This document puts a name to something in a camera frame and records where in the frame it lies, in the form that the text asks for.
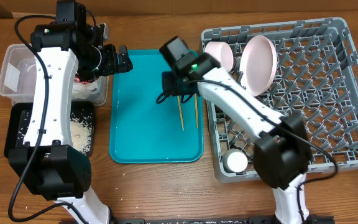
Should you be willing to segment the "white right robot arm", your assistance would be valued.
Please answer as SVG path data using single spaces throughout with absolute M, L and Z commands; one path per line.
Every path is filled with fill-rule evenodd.
M 171 96 L 199 95 L 222 109 L 250 137 L 259 177 L 273 189 L 278 223 L 311 223 L 304 186 L 315 145 L 301 118 L 284 116 L 258 100 L 272 84 L 277 68 L 273 43 L 262 35 L 246 44 L 237 82 L 230 75 L 233 58 L 211 44 L 198 55 L 174 37 L 159 50 L 163 62 L 137 63 L 135 79 L 160 91 L 157 103 Z

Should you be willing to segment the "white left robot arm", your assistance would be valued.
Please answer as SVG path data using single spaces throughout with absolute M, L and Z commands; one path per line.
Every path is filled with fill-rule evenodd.
M 63 207 L 80 223 L 114 223 L 112 210 L 91 187 L 89 158 L 73 147 L 70 130 L 76 79 L 126 73 L 133 68 L 126 46 L 104 44 L 105 26 L 88 24 L 91 11 L 58 1 L 48 24 L 36 26 L 25 46 L 36 62 L 34 102 L 21 146 L 7 151 L 18 186 Z

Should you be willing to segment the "rice grains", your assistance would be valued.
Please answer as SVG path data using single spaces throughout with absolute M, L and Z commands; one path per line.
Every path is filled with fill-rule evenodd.
M 24 136 L 30 123 L 31 110 L 24 110 L 20 116 L 19 127 L 16 131 L 15 146 L 23 145 Z M 70 115 L 70 131 L 73 147 L 90 156 L 93 150 L 94 110 L 92 108 L 72 109 Z

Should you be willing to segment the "white tissue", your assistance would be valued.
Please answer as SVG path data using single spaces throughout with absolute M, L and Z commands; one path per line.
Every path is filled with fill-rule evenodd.
M 99 91 L 99 79 L 93 82 L 81 82 L 75 77 L 72 89 L 72 98 L 77 100 L 85 100 L 91 95 Z

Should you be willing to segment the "wooden chopstick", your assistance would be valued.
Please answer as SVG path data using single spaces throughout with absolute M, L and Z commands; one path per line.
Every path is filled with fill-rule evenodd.
M 194 101 L 195 101 L 195 120 L 196 120 L 196 128 L 199 128 L 199 122 L 198 122 L 198 96 L 197 94 L 194 95 Z
M 181 98 L 179 96 L 177 96 L 177 103 L 178 103 L 178 110 L 179 110 L 180 121 L 181 121 L 181 128 L 184 131 L 185 127 L 184 127 L 184 122 L 183 122 L 183 112 L 182 112 L 182 108 L 181 108 Z

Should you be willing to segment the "pink bowl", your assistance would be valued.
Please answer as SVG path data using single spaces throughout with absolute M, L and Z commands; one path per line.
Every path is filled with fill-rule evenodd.
M 213 56 L 227 72 L 232 70 L 234 56 L 229 44 L 225 42 L 209 42 L 204 51 Z

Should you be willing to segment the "light green cup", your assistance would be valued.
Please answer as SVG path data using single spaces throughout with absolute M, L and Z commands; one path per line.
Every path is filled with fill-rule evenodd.
M 231 172 L 244 172 L 248 166 L 248 158 L 241 150 L 229 149 L 223 154 L 223 166 Z

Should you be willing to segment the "red snack wrapper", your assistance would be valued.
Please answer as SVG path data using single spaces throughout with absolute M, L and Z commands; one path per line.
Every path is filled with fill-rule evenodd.
M 89 84 L 89 83 L 95 82 L 97 79 L 98 79 L 98 78 L 94 78 L 94 79 L 90 79 L 90 80 L 81 80 L 78 75 L 75 75 L 74 82 L 75 82 L 75 83 L 81 83 L 81 84 L 83 84 L 83 85 L 87 85 L 87 84 Z

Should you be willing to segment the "large pink plate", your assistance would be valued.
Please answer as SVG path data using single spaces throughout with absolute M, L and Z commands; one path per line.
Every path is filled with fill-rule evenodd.
M 277 52 L 273 43 L 262 35 L 251 38 L 241 55 L 239 71 L 243 73 L 241 86 L 252 96 L 267 91 L 277 71 Z

